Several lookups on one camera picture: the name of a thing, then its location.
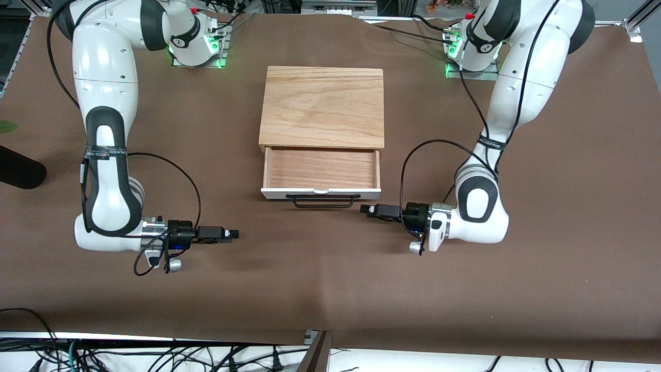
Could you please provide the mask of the black wire drawer handle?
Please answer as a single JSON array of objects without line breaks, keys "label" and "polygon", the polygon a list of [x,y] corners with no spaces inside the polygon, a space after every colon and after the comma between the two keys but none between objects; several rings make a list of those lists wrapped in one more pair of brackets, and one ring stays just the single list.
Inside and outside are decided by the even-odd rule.
[{"label": "black wire drawer handle", "polygon": [[342,195],[303,195],[287,194],[286,198],[291,200],[297,209],[349,209],[357,200],[361,199],[360,194],[342,194]]}]

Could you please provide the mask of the white-fronted wooden drawer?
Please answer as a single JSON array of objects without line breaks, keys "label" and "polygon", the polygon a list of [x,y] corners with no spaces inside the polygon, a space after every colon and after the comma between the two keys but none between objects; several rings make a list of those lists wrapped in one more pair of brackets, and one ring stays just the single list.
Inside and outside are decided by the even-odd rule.
[{"label": "white-fronted wooden drawer", "polygon": [[380,151],[266,147],[261,193],[267,199],[294,195],[378,199]]}]

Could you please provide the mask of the wooden drawer cabinet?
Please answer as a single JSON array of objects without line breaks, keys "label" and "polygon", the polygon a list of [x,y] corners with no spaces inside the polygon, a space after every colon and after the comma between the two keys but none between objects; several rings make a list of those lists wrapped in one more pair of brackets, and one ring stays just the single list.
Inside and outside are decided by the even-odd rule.
[{"label": "wooden drawer cabinet", "polygon": [[260,148],[385,148],[383,70],[269,66]]}]

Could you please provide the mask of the brown paper table cover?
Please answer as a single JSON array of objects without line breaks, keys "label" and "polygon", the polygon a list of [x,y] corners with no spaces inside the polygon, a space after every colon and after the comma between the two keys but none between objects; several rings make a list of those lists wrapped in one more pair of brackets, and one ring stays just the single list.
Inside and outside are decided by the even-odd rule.
[{"label": "brown paper table cover", "polygon": [[135,254],[75,243],[80,113],[61,91],[36,18],[0,99],[18,129],[0,145],[42,162],[39,188],[0,184],[0,308],[53,330],[661,363],[661,96],[643,45],[600,27],[566,60],[547,106],[512,137],[500,186],[503,242],[451,240],[416,256],[401,226],[356,208],[296,209],[260,193],[258,127],[268,66],[380,68],[381,203],[420,142],[472,147],[481,121],[443,51],[342,16],[258,14],[233,33],[226,68],[172,67],[139,50],[131,151],[183,167],[201,223],[238,229],[194,246],[175,274],[137,277]]}]

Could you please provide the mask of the black rounded object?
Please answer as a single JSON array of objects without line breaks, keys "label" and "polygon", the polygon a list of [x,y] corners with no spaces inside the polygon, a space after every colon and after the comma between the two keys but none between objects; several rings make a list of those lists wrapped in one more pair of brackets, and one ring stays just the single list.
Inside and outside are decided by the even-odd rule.
[{"label": "black rounded object", "polygon": [[47,177],[45,165],[0,145],[0,183],[34,189]]}]

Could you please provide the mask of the grey metal box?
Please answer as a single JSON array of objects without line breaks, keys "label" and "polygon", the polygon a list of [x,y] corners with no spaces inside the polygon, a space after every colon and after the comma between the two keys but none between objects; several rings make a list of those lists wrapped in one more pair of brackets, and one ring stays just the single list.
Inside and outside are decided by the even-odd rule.
[{"label": "grey metal box", "polygon": [[377,0],[302,0],[301,14],[344,14],[377,17]]}]

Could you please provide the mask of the aluminium corner profile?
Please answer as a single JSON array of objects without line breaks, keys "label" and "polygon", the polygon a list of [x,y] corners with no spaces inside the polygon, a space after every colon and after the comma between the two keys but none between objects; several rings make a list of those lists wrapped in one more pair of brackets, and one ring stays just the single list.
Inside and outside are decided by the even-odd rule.
[{"label": "aluminium corner profile", "polygon": [[640,26],[661,9],[661,0],[645,0],[632,14],[623,20],[622,26],[632,43],[642,43]]}]

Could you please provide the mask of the dark angled post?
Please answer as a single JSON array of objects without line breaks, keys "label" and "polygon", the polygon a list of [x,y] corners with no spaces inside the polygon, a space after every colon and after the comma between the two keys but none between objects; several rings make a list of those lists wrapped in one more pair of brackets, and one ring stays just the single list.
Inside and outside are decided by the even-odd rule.
[{"label": "dark angled post", "polygon": [[313,330],[311,340],[311,346],[307,349],[296,372],[328,372],[333,333],[328,330]]}]

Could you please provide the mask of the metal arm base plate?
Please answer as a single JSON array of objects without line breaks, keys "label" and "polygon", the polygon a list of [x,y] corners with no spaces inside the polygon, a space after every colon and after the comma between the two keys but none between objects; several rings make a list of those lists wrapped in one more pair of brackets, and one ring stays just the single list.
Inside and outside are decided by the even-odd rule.
[{"label": "metal arm base plate", "polygon": [[190,31],[170,38],[169,50],[173,56],[173,65],[219,68],[225,56],[223,35],[210,32],[209,23],[213,23],[212,19],[197,18],[196,21],[198,24]]},{"label": "metal arm base plate", "polygon": [[449,41],[449,44],[444,45],[444,52],[446,55],[445,61],[445,76],[446,78],[460,78],[460,72],[463,72],[463,76],[468,80],[484,80],[484,81],[495,81],[498,78],[498,52],[502,45],[499,45],[494,52],[493,57],[491,57],[490,64],[484,68],[484,70],[472,71],[466,70],[465,66],[460,66],[460,62],[463,61],[464,55],[463,50],[465,43],[463,42],[460,31],[455,28],[447,28],[443,31],[442,40]]}]

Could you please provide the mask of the aluminium frame rail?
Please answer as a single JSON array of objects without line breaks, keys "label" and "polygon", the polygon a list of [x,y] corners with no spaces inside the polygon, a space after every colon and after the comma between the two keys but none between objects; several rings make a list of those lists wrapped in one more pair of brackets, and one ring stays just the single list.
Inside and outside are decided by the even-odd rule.
[{"label": "aluminium frame rail", "polygon": [[53,0],[0,0],[0,99],[30,35],[36,17],[49,17]]}]

